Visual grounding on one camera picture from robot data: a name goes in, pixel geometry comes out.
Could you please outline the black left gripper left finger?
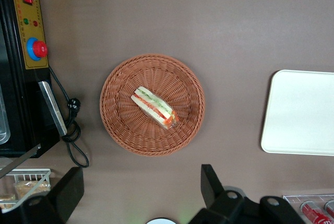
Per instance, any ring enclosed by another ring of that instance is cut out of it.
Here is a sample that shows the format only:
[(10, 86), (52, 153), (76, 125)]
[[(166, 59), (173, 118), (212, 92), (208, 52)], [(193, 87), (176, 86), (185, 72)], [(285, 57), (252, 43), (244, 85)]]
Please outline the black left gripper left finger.
[(71, 168), (47, 194), (34, 194), (19, 206), (16, 223), (66, 223), (84, 195), (84, 174)]

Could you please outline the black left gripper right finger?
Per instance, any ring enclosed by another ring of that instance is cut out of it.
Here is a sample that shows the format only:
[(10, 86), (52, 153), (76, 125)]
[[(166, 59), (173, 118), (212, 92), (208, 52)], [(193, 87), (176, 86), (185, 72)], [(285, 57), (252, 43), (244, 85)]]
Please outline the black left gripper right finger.
[(244, 197), (236, 190), (226, 190), (209, 164), (201, 166), (200, 188), (206, 206), (190, 223), (237, 223)]

